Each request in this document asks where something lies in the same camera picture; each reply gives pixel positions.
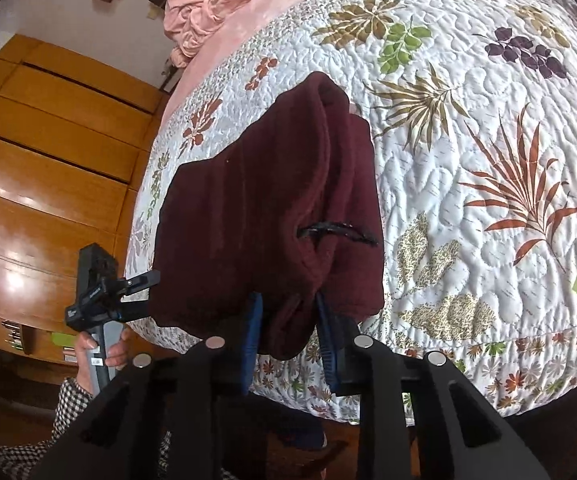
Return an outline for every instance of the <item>maroon fleece cloth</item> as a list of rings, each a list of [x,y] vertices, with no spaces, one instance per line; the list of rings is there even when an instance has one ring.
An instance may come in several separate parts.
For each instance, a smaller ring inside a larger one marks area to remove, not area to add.
[[[308,342],[315,293],[361,322],[383,307],[383,234],[369,125],[315,72],[281,94],[241,137],[177,170],[160,211],[149,314],[199,338],[264,298],[260,353],[286,360]],[[377,247],[339,235],[297,237],[346,222]]]

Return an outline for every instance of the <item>hand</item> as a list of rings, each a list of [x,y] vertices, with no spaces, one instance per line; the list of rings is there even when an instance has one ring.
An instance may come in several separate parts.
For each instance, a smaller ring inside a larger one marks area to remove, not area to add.
[[[115,368],[123,367],[128,362],[128,343],[126,341],[130,338],[131,329],[125,327],[120,335],[120,340],[106,351],[106,361],[107,366],[114,366]],[[88,332],[79,332],[77,338],[75,339],[75,356],[77,357],[77,365],[79,369],[77,370],[76,381],[83,389],[89,392],[91,395],[92,382],[91,382],[91,365],[89,364],[88,357],[86,356],[87,350],[92,350],[97,348],[98,344],[95,339]]]

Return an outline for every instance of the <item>quilted bedspread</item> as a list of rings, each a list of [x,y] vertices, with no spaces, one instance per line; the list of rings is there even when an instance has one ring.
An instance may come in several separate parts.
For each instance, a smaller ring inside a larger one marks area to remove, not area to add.
[[[127,276],[151,268],[158,212],[177,167],[219,153],[315,70],[346,91],[375,145],[386,297],[362,332],[410,356],[440,349],[502,415],[574,388],[574,0],[292,7],[162,127],[137,198]],[[198,341],[152,319],[133,327],[180,352]],[[342,422],[359,416],[357,398],[331,395],[315,335],[291,361],[259,356],[252,391]],[[406,394],[404,404],[412,423]]]

